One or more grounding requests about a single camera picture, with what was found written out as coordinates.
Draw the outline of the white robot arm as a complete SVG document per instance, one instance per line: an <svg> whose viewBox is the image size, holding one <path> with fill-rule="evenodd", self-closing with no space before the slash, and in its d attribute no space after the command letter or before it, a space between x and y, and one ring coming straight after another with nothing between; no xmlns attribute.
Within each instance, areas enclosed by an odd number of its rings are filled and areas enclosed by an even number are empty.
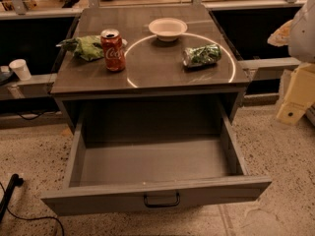
<svg viewBox="0 0 315 236"><path fill-rule="evenodd" d="M276 119L295 125L315 103L315 0L307 0L292 20L284 23L267 42L287 46L291 57L301 64L290 74L290 81Z"/></svg>

